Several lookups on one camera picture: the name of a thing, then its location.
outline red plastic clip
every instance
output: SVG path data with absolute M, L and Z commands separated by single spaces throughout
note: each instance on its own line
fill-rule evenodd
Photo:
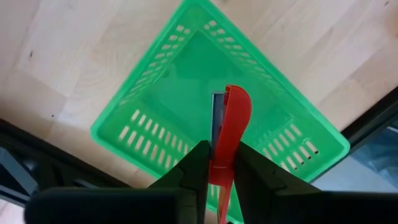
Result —
M 221 186 L 218 199 L 218 223 L 224 224 L 229 196 L 234 179 L 234 159 L 244 130 L 251 116 L 251 100 L 241 87 L 227 85 L 224 97 L 224 118 L 216 143 L 214 158 L 210 161 L 209 183 Z

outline metal blade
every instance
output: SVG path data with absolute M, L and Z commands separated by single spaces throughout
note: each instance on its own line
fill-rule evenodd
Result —
M 211 94 L 211 137 L 210 137 L 210 159 L 214 158 L 218 138 L 224 117 L 224 96 L 225 91 L 217 91 Z

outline table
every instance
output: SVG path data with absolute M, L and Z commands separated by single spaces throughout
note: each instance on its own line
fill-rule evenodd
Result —
M 396 0 L 213 0 L 343 129 L 398 85 Z M 134 187 L 91 124 L 180 0 L 0 2 L 0 117 Z

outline basket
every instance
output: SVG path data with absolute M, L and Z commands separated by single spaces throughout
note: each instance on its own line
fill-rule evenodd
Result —
M 309 181 L 348 141 L 208 0 L 185 0 L 91 127 L 94 140 L 156 178 L 210 138 L 211 93 L 227 84 L 252 100 L 242 141 Z M 216 211 L 220 188 L 210 185 Z M 242 222 L 235 189 L 228 220 Z

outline black plastic part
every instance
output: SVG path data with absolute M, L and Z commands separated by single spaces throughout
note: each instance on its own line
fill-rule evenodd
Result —
M 278 194 L 312 194 L 316 187 L 298 179 L 241 142 L 235 157 L 234 183 L 245 223 L 277 221 Z
M 351 144 L 353 153 L 398 119 L 398 87 L 367 110 L 341 133 Z
M 235 157 L 234 181 L 245 223 L 397 219 L 398 194 L 322 192 L 244 143 Z
M 25 208 L 26 224 L 196 223 L 195 194 L 184 189 L 56 189 Z
M 204 223 L 209 175 L 208 141 L 200 141 L 173 169 L 165 174 L 149 188 L 162 189 L 181 187 L 195 193 L 197 222 Z

